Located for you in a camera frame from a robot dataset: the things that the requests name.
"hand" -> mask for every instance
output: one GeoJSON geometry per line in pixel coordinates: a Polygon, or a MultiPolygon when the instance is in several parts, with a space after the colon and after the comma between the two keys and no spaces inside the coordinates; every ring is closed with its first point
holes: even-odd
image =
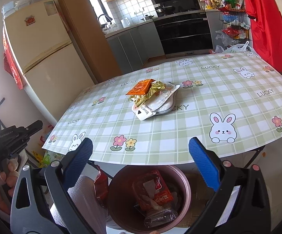
{"type": "MultiPolygon", "coordinates": [[[[6,183],[11,188],[8,191],[10,197],[13,197],[15,185],[19,177],[19,173],[15,171],[18,165],[19,164],[15,159],[10,159],[10,162],[8,164],[8,169],[10,171],[9,175],[6,176],[5,172],[0,172],[0,186],[6,183]]],[[[0,194],[0,210],[10,215],[11,209],[4,202],[1,194],[0,194]]]]}

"red cloth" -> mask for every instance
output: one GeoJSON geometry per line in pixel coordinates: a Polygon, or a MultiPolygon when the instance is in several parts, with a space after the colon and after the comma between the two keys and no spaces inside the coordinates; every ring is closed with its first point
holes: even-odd
{"type": "Polygon", "coordinates": [[[282,15],[275,0],[245,0],[251,19],[253,48],[263,60],[282,72],[282,15]]]}
{"type": "Polygon", "coordinates": [[[16,64],[14,62],[13,56],[10,51],[9,44],[6,40],[5,31],[3,27],[3,47],[4,47],[4,70],[11,74],[17,84],[17,87],[21,90],[23,89],[22,80],[20,78],[19,72],[17,71],[16,64]]]}

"table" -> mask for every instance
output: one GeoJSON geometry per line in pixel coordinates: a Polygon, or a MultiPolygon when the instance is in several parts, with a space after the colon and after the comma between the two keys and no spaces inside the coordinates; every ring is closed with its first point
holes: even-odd
{"type": "Polygon", "coordinates": [[[164,165],[193,162],[198,137],[220,158],[282,137],[282,76],[252,53],[166,62],[100,83],[79,94],[43,148],[66,154],[84,137],[91,161],[164,165]],[[140,121],[125,94],[140,80],[180,84],[171,112],[140,121]]]}

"refrigerator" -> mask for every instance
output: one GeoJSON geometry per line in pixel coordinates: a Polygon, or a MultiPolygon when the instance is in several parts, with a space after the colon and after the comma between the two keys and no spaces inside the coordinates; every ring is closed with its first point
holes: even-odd
{"type": "Polygon", "coordinates": [[[4,20],[6,38],[28,96],[55,126],[79,93],[94,85],[53,0],[33,3],[4,20]]]}

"window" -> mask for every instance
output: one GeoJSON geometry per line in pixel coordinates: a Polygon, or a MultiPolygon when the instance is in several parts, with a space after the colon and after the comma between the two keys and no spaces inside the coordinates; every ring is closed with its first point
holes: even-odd
{"type": "MultiPolygon", "coordinates": [[[[112,13],[106,2],[102,2],[102,0],[90,0],[90,3],[94,9],[97,18],[101,14],[106,14],[113,18],[112,13]]],[[[106,17],[102,16],[100,17],[99,22],[100,24],[106,24],[107,22],[109,22],[109,20],[106,17]]]]}

